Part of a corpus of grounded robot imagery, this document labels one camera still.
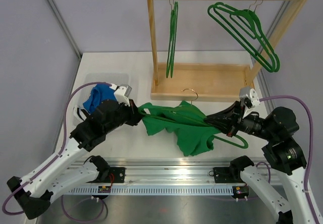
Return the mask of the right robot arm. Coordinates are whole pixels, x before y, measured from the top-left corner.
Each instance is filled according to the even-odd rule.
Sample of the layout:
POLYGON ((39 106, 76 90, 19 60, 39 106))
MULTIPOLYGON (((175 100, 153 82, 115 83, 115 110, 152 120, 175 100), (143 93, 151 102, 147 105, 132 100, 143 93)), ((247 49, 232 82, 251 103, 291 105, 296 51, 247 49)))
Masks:
POLYGON ((230 162, 227 168, 230 178, 250 186, 277 223, 322 223, 322 215, 309 184, 310 157, 305 157, 293 138, 299 130, 295 114, 291 109, 280 106, 264 119, 255 111, 244 116, 246 108, 259 103, 260 100, 240 100, 207 116, 204 121, 228 137, 243 132, 267 141, 262 148, 264 157, 279 177, 287 198, 284 199, 261 178, 255 164, 246 155, 230 162))

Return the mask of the striped black white tank top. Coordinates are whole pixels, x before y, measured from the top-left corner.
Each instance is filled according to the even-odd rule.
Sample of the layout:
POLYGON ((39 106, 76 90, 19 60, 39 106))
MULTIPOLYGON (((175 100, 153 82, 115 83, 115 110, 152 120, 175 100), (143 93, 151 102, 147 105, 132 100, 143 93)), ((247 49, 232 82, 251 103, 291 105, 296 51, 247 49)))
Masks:
POLYGON ((73 116, 77 121, 83 122, 89 117, 89 113, 80 106, 75 105, 73 107, 73 116))

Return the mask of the blue tank top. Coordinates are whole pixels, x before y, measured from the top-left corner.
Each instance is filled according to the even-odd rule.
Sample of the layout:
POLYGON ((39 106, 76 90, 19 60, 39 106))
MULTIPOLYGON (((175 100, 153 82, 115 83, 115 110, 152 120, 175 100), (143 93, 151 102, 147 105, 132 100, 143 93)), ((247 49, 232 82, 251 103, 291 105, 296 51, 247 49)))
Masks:
POLYGON ((111 88, 108 84, 96 84, 90 91, 89 98, 83 103, 84 109, 92 114, 95 109, 105 100, 114 100, 116 97, 114 95, 115 90, 111 88))

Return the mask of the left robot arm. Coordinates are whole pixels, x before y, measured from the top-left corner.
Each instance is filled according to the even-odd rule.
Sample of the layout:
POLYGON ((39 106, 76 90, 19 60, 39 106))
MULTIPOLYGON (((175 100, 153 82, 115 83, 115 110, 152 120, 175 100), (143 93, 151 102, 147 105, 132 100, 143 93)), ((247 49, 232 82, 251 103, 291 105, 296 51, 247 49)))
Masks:
POLYGON ((85 121, 71 132, 68 142, 61 150, 29 174, 11 177, 7 186, 28 219, 45 213, 56 199, 69 190, 87 182, 111 180, 109 164, 99 155, 78 169, 65 174, 64 171, 77 159, 92 151, 106 140, 108 133, 123 124, 136 126, 142 115, 132 99, 127 103, 104 100, 85 121))

